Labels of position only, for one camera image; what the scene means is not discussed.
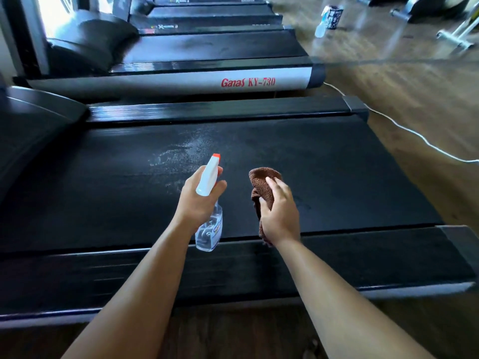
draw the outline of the white cable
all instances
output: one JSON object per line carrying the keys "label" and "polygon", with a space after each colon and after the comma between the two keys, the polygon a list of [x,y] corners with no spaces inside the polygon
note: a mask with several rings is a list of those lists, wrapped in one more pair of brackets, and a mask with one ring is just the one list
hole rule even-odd
{"label": "white cable", "polygon": [[[331,87],[331,88],[337,90],[339,93],[341,93],[343,96],[345,96],[345,94],[344,94],[339,88],[337,88],[337,87],[335,87],[335,86],[333,86],[332,84],[329,84],[329,83],[324,83],[324,84],[326,84],[327,86],[329,86],[329,87]],[[450,158],[453,158],[454,160],[457,160],[457,161],[460,161],[460,162],[465,162],[465,163],[468,163],[468,164],[474,163],[474,162],[479,163],[479,159],[476,159],[476,160],[463,160],[463,159],[461,159],[461,158],[459,158],[459,157],[456,157],[456,156],[453,156],[453,155],[447,153],[447,152],[444,151],[444,150],[441,150],[439,147],[436,147],[436,146],[434,146],[433,144],[430,144],[429,141],[428,141],[423,135],[421,135],[420,133],[418,133],[418,132],[416,132],[416,131],[413,131],[413,130],[407,128],[407,127],[401,126],[399,123],[397,123],[396,121],[394,121],[390,116],[385,115],[384,113],[381,113],[381,112],[379,112],[379,111],[376,111],[375,109],[369,107],[366,103],[365,103],[364,105],[365,105],[371,112],[374,112],[374,113],[380,114],[381,116],[386,117],[388,120],[390,120],[393,124],[395,124],[395,125],[398,126],[399,128],[402,128],[403,130],[408,131],[408,132],[411,132],[411,133],[415,134],[416,136],[422,138],[422,140],[423,140],[429,147],[432,147],[434,150],[439,151],[441,154],[444,154],[444,155],[446,155],[446,156],[448,156],[448,157],[450,157]]]}

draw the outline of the spray bottle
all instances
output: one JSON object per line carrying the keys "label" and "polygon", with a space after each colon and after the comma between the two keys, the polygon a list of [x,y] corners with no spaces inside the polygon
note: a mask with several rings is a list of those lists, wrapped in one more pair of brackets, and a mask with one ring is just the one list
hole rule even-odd
{"label": "spray bottle", "polygon": [[[208,196],[216,184],[218,178],[218,165],[221,156],[213,154],[211,156],[207,167],[201,174],[200,183],[196,188],[196,193],[201,196]],[[211,252],[221,238],[221,231],[223,230],[223,209],[218,202],[215,204],[213,214],[210,219],[203,224],[195,233],[196,248],[201,251]]]}

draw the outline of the can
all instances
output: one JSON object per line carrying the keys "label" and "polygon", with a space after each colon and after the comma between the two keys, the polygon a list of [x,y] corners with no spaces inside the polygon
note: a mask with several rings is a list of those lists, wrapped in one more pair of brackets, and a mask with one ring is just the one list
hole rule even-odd
{"label": "can", "polygon": [[343,6],[328,5],[321,13],[321,23],[324,23],[325,29],[334,30],[338,27],[339,19],[343,14]]}

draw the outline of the brown towel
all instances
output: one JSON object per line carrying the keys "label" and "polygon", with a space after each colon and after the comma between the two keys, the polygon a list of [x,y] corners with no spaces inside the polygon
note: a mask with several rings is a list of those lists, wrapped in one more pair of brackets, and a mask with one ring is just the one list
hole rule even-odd
{"label": "brown towel", "polygon": [[261,205],[260,197],[266,200],[268,208],[272,209],[272,204],[274,203],[274,197],[272,195],[272,190],[266,182],[266,177],[278,178],[283,180],[283,177],[279,172],[271,168],[257,168],[249,172],[249,180],[253,185],[253,191],[251,192],[251,200],[253,200],[254,208],[256,210],[256,215],[260,220],[260,237],[265,241],[265,243],[272,247],[271,242],[268,240],[266,235],[263,232],[263,225],[261,224]]}

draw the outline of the treadmill belt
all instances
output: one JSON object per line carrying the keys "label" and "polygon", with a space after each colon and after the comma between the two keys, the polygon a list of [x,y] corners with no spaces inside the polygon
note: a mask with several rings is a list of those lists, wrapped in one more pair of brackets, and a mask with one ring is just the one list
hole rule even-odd
{"label": "treadmill belt", "polygon": [[441,223],[356,115],[70,131],[28,166],[0,206],[0,252],[150,247],[184,181],[221,154],[222,239],[257,239],[251,169],[290,185],[303,233]]}
{"label": "treadmill belt", "polygon": [[148,17],[257,16],[273,14],[269,5],[206,5],[155,7]]}
{"label": "treadmill belt", "polygon": [[124,53],[122,63],[263,59],[308,56],[289,31],[145,36]]}

